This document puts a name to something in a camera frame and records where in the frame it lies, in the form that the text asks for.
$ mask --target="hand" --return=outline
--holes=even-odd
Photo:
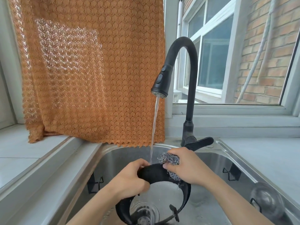
[[[163,167],[177,174],[183,181],[206,187],[215,173],[196,155],[186,147],[172,148],[168,153],[178,155],[179,165],[165,163]]]
[[[144,159],[130,162],[107,184],[115,192],[118,201],[146,192],[150,188],[149,182],[137,177],[137,171],[149,165]]]

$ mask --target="left hand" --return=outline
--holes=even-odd
[[[150,163],[144,159],[130,162],[107,184],[107,186],[115,191],[119,201],[146,192],[150,188],[150,184],[149,182],[138,178],[137,171],[149,165]]]

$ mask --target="black faucet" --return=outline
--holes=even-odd
[[[214,140],[212,137],[207,137],[196,141],[196,138],[193,134],[193,112],[197,87],[198,55],[194,43],[188,37],[180,37],[173,42],[167,53],[165,63],[154,82],[151,92],[152,94],[161,98],[168,96],[175,60],[179,50],[182,47],[186,48],[190,57],[190,82],[187,95],[187,113],[185,122],[183,124],[181,146],[195,151],[201,147],[212,144]]]

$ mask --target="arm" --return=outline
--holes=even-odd
[[[137,171],[150,165],[144,159],[129,163],[67,223],[67,225],[98,225],[104,214],[121,199],[149,189],[150,184],[137,177]]]
[[[193,151],[181,147],[168,152],[178,155],[180,162],[179,165],[165,163],[163,167],[188,183],[208,189],[233,225],[274,225],[217,176]]]

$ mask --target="sprayer button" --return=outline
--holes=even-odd
[[[159,74],[156,80],[156,83],[159,84],[161,82],[161,79],[163,78],[162,74]]]

